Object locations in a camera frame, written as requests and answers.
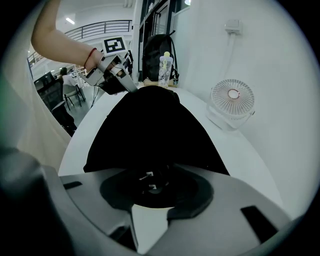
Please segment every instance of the black backpack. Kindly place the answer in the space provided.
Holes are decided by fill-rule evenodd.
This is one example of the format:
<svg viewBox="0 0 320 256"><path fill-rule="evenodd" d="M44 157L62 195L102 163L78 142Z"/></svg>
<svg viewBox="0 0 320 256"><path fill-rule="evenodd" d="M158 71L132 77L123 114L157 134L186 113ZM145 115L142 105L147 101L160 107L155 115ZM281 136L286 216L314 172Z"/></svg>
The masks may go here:
<svg viewBox="0 0 320 256"><path fill-rule="evenodd" d="M143 79L149 78L151 81L158 81L159 79L159 65L160 57L165 54L165 52L170 53L170 57L173 58L175 69L172 65L170 79L179 79L178 74L178 64L176 57L176 49L172 38L168 34L156 34L150 36L143 48L142 57L142 72Z"/></svg>

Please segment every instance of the ceiling light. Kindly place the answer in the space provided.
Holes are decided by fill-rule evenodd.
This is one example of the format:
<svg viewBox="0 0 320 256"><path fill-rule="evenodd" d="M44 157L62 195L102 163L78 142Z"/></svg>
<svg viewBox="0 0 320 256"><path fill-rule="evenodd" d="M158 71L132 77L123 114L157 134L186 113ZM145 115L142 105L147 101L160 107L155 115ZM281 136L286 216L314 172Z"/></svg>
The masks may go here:
<svg viewBox="0 0 320 256"><path fill-rule="evenodd" d="M72 19L70 19L70 18L66 18L65 20L68 21L68 22L70 22L72 25L75 24L75 22L74 22Z"/></svg>

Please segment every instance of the human arm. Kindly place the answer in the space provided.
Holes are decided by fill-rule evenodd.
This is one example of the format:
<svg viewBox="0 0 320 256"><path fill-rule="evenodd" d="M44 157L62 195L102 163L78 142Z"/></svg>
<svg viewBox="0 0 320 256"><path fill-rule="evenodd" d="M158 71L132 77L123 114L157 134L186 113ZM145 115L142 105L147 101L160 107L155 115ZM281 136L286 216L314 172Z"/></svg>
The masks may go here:
<svg viewBox="0 0 320 256"><path fill-rule="evenodd" d="M103 54L95 50L88 58L93 49L92 46L73 40L57 30L56 19L60 2L61 0L49 0L44 5L34 26L31 37L32 46L37 53L47 59L85 65L85 68L90 71L98 65Z"/></svg>

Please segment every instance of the hand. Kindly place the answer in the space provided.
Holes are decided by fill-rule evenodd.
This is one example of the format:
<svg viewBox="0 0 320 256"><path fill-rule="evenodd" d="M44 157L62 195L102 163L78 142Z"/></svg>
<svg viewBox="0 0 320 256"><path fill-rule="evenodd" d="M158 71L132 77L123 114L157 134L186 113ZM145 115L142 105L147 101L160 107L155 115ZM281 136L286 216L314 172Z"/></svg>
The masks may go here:
<svg viewBox="0 0 320 256"><path fill-rule="evenodd" d="M94 50L85 64L85 69L89 73L93 68L97 67L104 54L98 50Z"/></svg>

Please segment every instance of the white desk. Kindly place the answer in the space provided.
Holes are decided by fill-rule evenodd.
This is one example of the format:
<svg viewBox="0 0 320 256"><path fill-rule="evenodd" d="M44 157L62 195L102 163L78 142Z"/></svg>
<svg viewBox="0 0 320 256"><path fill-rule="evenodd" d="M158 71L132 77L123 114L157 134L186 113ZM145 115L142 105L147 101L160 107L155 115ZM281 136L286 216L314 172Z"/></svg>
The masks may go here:
<svg viewBox="0 0 320 256"><path fill-rule="evenodd" d="M201 99L180 88L172 90L179 95L181 104L205 128L230 175L248 183L282 208L279 191L268 168L247 139L239 131L226 133L215 126L206 117L206 103ZM77 128L64 153L59 176L84 172L83 167L97 132L107 115L125 94L126 92L118 95L104 93L95 103ZM139 243L138 253L146 253L167 230L168 210L138 205L132 207L132 218Z"/></svg>

